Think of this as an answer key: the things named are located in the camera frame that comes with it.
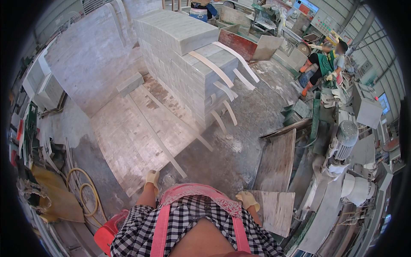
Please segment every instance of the electrical box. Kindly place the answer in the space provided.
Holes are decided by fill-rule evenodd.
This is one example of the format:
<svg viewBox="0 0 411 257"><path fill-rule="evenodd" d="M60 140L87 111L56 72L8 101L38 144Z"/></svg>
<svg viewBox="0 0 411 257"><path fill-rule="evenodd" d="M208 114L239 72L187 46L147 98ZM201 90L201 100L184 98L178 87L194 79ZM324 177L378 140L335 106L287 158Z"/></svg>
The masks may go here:
<svg viewBox="0 0 411 257"><path fill-rule="evenodd" d="M372 87L354 82L353 109L358 123L377 129L383 108Z"/></svg>
<svg viewBox="0 0 411 257"><path fill-rule="evenodd" d="M311 21L311 25L318 29L323 35L328 36L337 26L337 22L323 10L318 9L318 12Z"/></svg>

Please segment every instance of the pink strap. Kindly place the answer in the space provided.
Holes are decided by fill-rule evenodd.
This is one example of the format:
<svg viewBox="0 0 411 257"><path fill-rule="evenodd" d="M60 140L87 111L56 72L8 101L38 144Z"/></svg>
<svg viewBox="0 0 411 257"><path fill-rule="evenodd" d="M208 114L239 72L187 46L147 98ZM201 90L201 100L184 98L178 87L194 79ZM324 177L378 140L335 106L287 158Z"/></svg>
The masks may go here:
<svg viewBox="0 0 411 257"><path fill-rule="evenodd" d="M169 227L170 205L163 206L157 218L154 228L153 242L151 244L150 256L163 257L166 247L167 229Z"/></svg>
<svg viewBox="0 0 411 257"><path fill-rule="evenodd" d="M248 244L247 235L245 234L244 225L241 218L233 219L234 233L236 234L237 251L251 253L250 245Z"/></svg>
<svg viewBox="0 0 411 257"><path fill-rule="evenodd" d="M151 257L163 257L166 247L167 230L169 224L170 205L165 205L160 209L157 223L154 228L153 242L151 244ZM248 244L247 235L245 234L244 225L241 218L231 217L233 219L234 234L236 235L237 250L251 253Z"/></svg>

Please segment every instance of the checkered shirt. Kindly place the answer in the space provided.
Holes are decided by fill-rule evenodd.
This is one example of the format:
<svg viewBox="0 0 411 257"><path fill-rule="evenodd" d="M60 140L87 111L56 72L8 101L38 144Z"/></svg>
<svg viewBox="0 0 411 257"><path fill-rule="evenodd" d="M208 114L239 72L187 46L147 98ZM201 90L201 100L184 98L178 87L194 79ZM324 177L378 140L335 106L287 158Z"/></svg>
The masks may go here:
<svg viewBox="0 0 411 257"><path fill-rule="evenodd" d="M154 228L160 208L136 205L131 208L110 246L111 256L150 256ZM170 206L164 257L168 256L175 244L193 228L200 218L211 221L237 250L233 220L230 215L211 198L191 195L180 198ZM281 247L250 213L242 209L242 222L252 254L260 256L284 256Z"/></svg>

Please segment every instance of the white glove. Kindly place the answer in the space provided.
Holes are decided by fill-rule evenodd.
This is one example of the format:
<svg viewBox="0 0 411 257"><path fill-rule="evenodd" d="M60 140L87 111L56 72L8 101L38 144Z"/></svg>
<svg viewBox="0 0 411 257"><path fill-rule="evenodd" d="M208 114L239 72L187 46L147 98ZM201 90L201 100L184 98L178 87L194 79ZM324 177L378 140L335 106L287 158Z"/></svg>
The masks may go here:
<svg viewBox="0 0 411 257"><path fill-rule="evenodd" d="M242 201L242 204L244 205L244 209L247 210L250 206L254 205L256 211L259 211L260 204L257 203L252 193L248 191L241 191L239 194L236 194L236 198Z"/></svg>
<svg viewBox="0 0 411 257"><path fill-rule="evenodd" d="M336 72L332 72L330 75L328 75L327 77L326 77L326 80L332 80L332 76L334 75L334 77L337 77L337 73Z"/></svg>
<svg viewBox="0 0 411 257"><path fill-rule="evenodd" d="M154 189L154 195L155 196L157 196L158 195L158 192L159 192L159 190L158 190L158 186L157 186L157 181L158 181L158 177L160 176L160 172L159 171L155 171L155 170L150 170L148 173L147 173L147 176L145 177L145 184L144 184L144 187L146 186L146 184L148 183L148 182L151 182L151 183L153 183L154 184L154 187L155 187L155 189Z"/></svg>

